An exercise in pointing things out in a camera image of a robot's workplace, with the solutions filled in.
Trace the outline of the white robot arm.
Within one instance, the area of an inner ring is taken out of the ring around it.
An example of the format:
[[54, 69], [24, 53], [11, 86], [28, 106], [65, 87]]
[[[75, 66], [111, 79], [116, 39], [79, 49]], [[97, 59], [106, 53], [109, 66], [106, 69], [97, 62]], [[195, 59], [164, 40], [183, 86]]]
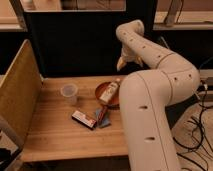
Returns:
[[139, 20], [116, 29], [122, 42], [117, 66], [130, 61], [149, 66], [127, 75], [119, 89], [131, 171], [181, 171], [165, 108], [191, 97], [200, 75], [192, 63], [144, 38], [143, 33]]

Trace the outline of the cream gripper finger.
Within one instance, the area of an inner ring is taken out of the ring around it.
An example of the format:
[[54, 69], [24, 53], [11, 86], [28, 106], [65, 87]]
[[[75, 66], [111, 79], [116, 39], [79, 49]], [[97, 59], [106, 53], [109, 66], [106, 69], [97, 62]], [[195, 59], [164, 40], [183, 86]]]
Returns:
[[126, 64], [127, 64], [127, 62], [124, 60], [124, 58], [120, 57], [118, 59], [117, 66], [116, 66], [117, 70], [120, 71], [123, 67], [126, 66]]
[[143, 61], [142, 58], [136, 57], [135, 63], [138, 64], [140, 67], [143, 67]]

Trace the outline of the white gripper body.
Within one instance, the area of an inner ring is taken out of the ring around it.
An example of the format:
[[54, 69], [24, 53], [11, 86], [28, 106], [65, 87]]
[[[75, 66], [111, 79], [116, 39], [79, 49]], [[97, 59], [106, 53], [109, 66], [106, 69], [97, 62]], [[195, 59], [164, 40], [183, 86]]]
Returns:
[[123, 57], [126, 62], [135, 62], [135, 59], [138, 56], [129, 47], [123, 45], [121, 49], [121, 57]]

